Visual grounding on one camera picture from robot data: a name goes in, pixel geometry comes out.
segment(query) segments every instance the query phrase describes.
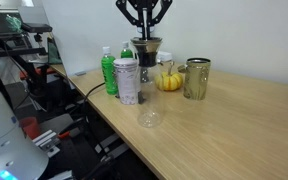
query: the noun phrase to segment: wooden table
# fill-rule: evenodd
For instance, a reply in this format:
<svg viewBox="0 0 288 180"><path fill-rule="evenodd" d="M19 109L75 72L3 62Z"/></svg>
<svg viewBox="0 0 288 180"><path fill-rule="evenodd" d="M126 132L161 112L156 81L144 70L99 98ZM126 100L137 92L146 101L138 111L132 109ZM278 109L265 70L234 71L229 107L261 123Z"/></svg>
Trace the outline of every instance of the wooden table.
<svg viewBox="0 0 288 180"><path fill-rule="evenodd" d="M86 94L100 70L70 77ZM288 179L288 86L211 70L206 99L165 92L163 123L144 128L139 105L101 87L88 100L160 179Z"/></svg>

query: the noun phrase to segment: white wall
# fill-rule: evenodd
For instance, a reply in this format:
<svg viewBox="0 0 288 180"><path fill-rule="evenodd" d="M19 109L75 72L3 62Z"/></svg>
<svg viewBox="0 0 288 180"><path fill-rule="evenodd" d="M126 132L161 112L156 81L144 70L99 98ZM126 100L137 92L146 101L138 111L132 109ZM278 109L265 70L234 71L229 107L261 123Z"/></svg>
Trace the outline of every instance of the white wall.
<svg viewBox="0 0 288 180"><path fill-rule="evenodd" d="M61 46L70 61L88 60L81 66L99 67L102 46L118 54L121 41L135 34L115 0L43 2L55 34L79 34ZM67 26L59 26L59 20ZM156 36L164 39L160 50L172 52L175 60L206 57L214 69L288 84L288 1L173 0L156 28Z"/></svg>

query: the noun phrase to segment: floor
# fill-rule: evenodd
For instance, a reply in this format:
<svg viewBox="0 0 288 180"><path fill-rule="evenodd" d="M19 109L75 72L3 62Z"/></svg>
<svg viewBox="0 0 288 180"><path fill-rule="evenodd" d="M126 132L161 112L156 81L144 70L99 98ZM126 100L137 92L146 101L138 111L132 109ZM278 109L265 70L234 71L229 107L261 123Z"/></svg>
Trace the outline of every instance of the floor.
<svg viewBox="0 0 288 180"><path fill-rule="evenodd" d="M6 85L6 89L11 96L13 106L18 106L18 108L14 110L14 113L18 119L34 116L39 122L44 122L51 117L56 117L64 113L63 108L54 108L51 112L36 111L29 98L21 103L21 101L26 97L26 92L22 83L8 84ZM82 131L84 129L85 132L83 138L76 138L72 140L83 164L82 167L76 171L77 173L75 175L77 179L81 179L87 174L87 172L90 172L99 163L101 157L105 155L103 152L101 154L95 152L94 147L97 142L114 133L114 131L96 113L95 110L93 110L90 106L87 106L87 108L89 124L84 124L84 126L81 127ZM113 149L122 143L123 141L119 139L118 141L114 142L110 148ZM157 179L157 177L130 149L121 156L117 157L113 162L114 163L110 166L109 170L103 169L102 176L98 176L97 179ZM56 158L55 160L51 160L49 164L51 163L56 164ZM67 167L63 167L63 164L57 163L56 166L58 166L57 170L67 169Z"/></svg>

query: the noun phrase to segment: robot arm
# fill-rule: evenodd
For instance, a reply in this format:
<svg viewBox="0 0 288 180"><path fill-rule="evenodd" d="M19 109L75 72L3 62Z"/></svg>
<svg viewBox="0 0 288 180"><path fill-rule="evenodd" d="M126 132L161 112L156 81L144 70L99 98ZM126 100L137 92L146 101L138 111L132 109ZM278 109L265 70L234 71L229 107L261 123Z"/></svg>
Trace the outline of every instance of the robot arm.
<svg viewBox="0 0 288 180"><path fill-rule="evenodd" d="M137 11L138 19L134 18L127 11L127 1L129 1L129 3ZM137 26L138 32L142 33L142 40L150 40L150 33L154 30L155 24L161 22L166 11L172 4L172 0L161 0L161 11L155 18L153 18L152 12L157 2L158 0L117 0L116 6L132 25Z"/></svg>

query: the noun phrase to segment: pumpkin stem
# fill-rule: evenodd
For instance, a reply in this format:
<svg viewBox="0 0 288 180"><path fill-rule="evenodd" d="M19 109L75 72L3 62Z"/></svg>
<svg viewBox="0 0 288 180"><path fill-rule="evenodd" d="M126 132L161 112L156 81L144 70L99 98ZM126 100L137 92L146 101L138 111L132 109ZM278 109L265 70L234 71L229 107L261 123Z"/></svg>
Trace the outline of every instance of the pumpkin stem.
<svg viewBox="0 0 288 180"><path fill-rule="evenodd" d="M170 63L170 67L168 68L168 71L167 71L167 75L168 76L171 76L172 75L172 67L174 66L174 61L171 61Z"/></svg>

